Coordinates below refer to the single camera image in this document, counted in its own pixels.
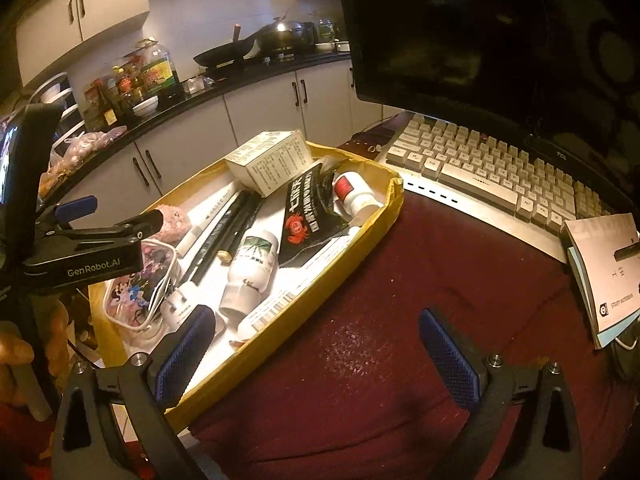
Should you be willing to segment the person's left hand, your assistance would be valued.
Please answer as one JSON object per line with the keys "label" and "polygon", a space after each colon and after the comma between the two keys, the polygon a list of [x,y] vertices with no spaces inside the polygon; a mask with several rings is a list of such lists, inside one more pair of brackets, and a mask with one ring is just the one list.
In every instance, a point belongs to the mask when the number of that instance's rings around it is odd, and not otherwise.
{"label": "person's left hand", "polygon": [[[58,296],[35,296],[37,320],[42,323],[48,316],[44,330],[43,355],[48,373],[58,377],[68,370],[66,307]],[[34,348],[24,341],[18,329],[9,322],[1,323],[1,403],[14,408],[28,408],[37,422],[44,422],[52,415],[51,404],[30,373],[36,357]]]}

